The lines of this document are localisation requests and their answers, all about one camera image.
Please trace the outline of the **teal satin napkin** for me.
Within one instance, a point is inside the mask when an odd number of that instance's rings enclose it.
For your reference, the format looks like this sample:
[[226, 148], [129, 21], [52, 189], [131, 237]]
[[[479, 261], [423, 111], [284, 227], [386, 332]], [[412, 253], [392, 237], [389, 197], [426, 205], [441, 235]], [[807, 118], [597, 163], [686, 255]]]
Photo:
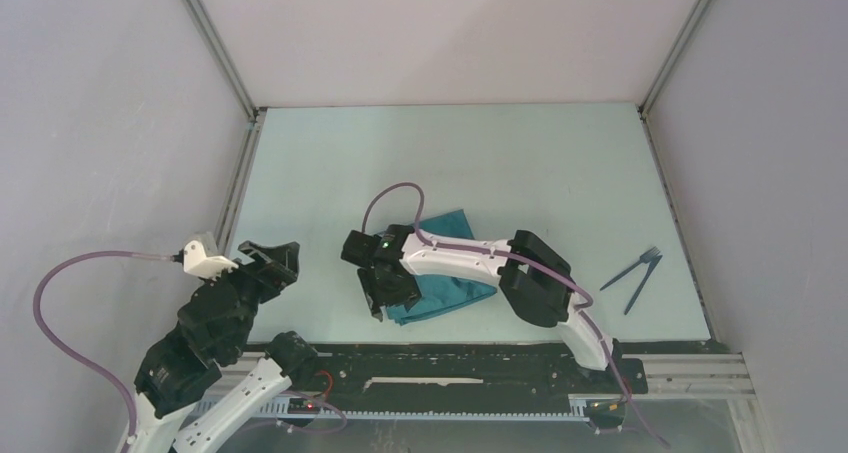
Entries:
[[[437, 235], [474, 238], [463, 209], [423, 219], [420, 226]], [[417, 276], [415, 280], [421, 292], [421, 298], [415, 305], [410, 308], [402, 305], [377, 307], [372, 316], [382, 321], [383, 313], [386, 313], [391, 321], [404, 326], [451, 313], [497, 293], [495, 286], [461, 278], [426, 275]]]

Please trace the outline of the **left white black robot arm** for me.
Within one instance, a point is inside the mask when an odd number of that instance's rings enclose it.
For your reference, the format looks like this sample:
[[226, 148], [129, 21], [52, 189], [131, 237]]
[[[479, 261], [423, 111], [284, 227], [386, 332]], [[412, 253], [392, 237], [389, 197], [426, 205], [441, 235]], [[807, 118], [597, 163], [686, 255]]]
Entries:
[[177, 312], [177, 323], [151, 346], [134, 380], [134, 406], [123, 452], [215, 452], [261, 406], [316, 376], [318, 353], [296, 332], [277, 334], [240, 383], [191, 424], [185, 421], [222, 370], [246, 350], [259, 307], [299, 276], [300, 245], [238, 247], [231, 260], [197, 236], [173, 258], [201, 284]]

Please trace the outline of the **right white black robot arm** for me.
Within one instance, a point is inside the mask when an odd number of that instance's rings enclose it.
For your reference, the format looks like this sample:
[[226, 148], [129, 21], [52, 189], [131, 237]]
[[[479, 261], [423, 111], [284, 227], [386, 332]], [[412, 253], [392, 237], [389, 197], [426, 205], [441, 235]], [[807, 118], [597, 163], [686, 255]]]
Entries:
[[552, 329], [582, 368], [585, 384], [606, 391], [622, 376], [614, 341], [591, 319], [593, 301], [571, 278], [570, 265], [535, 234], [506, 240], [441, 236], [412, 226], [383, 233], [351, 231], [342, 260], [356, 266], [369, 309], [411, 308], [423, 297], [423, 276], [470, 280], [498, 288], [521, 320]]

